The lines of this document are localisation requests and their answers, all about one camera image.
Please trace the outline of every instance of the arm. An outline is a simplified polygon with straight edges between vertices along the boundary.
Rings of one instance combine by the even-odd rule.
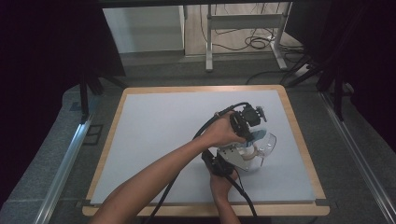
[[[232,178],[236,179],[236,171],[233,171]],[[221,224],[240,224],[239,218],[228,201],[228,192],[232,184],[224,177],[210,174],[210,189],[213,200],[219,211]]]
[[[158,159],[114,189],[90,223],[127,223],[204,150],[245,141],[233,133],[230,113],[226,114],[210,125],[201,136]]]

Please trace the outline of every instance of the table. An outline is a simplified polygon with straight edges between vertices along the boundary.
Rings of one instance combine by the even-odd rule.
[[[99,177],[104,169],[106,158],[108,156],[110,146],[114,139],[114,134],[120,119],[123,103],[128,94],[145,94],[145,93],[166,93],[166,92],[211,92],[211,91],[264,91],[275,90],[279,98],[294,135],[296,144],[302,156],[305,169],[310,179],[316,200],[312,203],[272,203],[272,204],[255,204],[255,209],[258,216],[274,217],[274,216],[326,216],[330,212],[330,206],[327,205],[326,196],[318,180],[315,167],[306,148],[304,138],[300,131],[297,119],[295,118],[288,95],[283,87],[279,85],[268,86],[200,86],[200,87],[157,87],[157,88],[128,88],[124,91],[120,99],[120,104],[117,109],[115,118],[110,128],[105,147],[97,165],[95,175],[92,179],[92,184],[87,194],[86,199],[89,201],[92,198],[95,187],[98,183]],[[93,205],[86,205],[82,212],[86,216],[93,216],[98,207]],[[147,206],[140,213],[140,217],[146,217],[151,214],[154,206]],[[233,205],[235,213],[240,217],[251,216],[251,211],[247,204]],[[157,216],[169,217],[215,217],[218,215],[216,206],[214,204],[183,204],[183,205],[163,205],[157,213]]]

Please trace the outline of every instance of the gray floor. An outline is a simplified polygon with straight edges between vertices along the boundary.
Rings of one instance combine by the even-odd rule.
[[[278,70],[271,53],[258,55],[219,55],[214,72],[205,72],[202,57],[159,57],[145,54],[124,55],[127,77],[120,79],[131,87],[244,85],[248,78],[263,71]],[[250,84],[277,84],[282,74],[263,74]],[[359,169],[337,132],[312,77],[297,87],[287,89],[294,113],[310,151],[318,177],[331,205],[326,217],[273,217],[273,223],[388,223],[367,188]],[[81,213],[81,203],[91,184],[106,135],[118,106],[122,89],[101,79],[105,93],[100,96],[92,132],[102,127],[95,144],[86,137],[63,193],[51,216],[50,223],[87,223]],[[78,87],[64,94],[64,104],[46,141],[37,153],[18,186],[0,213],[0,223],[32,223],[45,198],[51,181],[62,162],[80,120]],[[354,136],[390,198],[396,200],[396,155],[361,117],[347,97],[344,98],[345,124]],[[191,223],[185,219],[158,219],[158,223]]]

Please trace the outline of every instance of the white wall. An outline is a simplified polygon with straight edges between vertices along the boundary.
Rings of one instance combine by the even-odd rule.
[[[103,9],[119,53],[184,49],[182,7]]]

